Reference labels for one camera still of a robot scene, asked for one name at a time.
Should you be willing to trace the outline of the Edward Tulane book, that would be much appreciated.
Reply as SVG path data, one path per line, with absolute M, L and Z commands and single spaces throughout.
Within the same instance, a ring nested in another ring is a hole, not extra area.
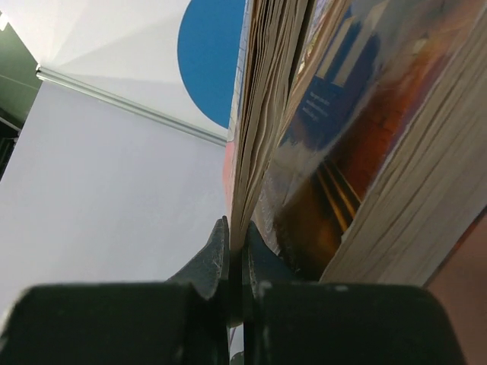
M 254 220 L 301 279 L 424 285 L 486 205 L 486 3 L 319 2 Z

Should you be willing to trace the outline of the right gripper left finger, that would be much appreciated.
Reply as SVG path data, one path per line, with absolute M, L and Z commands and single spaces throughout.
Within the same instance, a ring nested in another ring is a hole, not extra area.
M 230 324 L 230 253 L 228 219 L 215 222 L 207 243 L 175 275 L 168 284 L 188 284 L 211 309 Z

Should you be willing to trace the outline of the pink red Shakespeare story book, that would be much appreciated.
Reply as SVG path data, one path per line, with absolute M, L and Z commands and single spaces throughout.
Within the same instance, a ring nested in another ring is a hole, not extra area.
M 244 245 L 314 7 L 313 1 L 244 7 L 223 170 L 232 254 Z

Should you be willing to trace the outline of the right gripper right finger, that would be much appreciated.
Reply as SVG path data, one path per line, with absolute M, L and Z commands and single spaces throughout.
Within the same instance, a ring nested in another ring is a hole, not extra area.
M 253 221 L 250 222 L 241 256 L 243 324 L 256 318 L 262 298 L 276 297 L 272 308 L 281 311 L 291 299 L 296 277 L 292 270 L 264 243 Z

